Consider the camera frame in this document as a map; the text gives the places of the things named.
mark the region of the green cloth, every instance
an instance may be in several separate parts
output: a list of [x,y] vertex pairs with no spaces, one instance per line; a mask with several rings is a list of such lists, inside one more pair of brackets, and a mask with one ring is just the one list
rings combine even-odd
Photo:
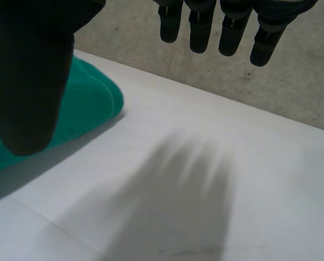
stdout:
[[[48,148],[92,131],[118,115],[123,104],[121,91],[108,77],[74,57],[57,128]],[[26,158],[11,154],[0,140],[0,170]]]

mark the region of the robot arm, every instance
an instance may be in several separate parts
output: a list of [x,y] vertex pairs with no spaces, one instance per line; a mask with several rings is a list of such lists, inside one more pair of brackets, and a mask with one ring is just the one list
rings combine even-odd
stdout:
[[[160,7],[161,38],[178,36],[184,0],[154,0]],[[185,0],[191,9],[190,48],[203,53],[216,0]],[[286,26],[317,0],[220,0],[225,13],[219,51],[233,55],[248,18],[260,23],[251,62],[264,66]],[[105,0],[0,0],[0,138],[26,156],[50,142],[69,75],[74,32],[87,24]]]

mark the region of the white surface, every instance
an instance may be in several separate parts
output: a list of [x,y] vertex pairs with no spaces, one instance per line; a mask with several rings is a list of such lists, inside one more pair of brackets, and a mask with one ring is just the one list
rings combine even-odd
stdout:
[[0,260],[324,260],[324,131],[76,53],[125,116],[0,172]]

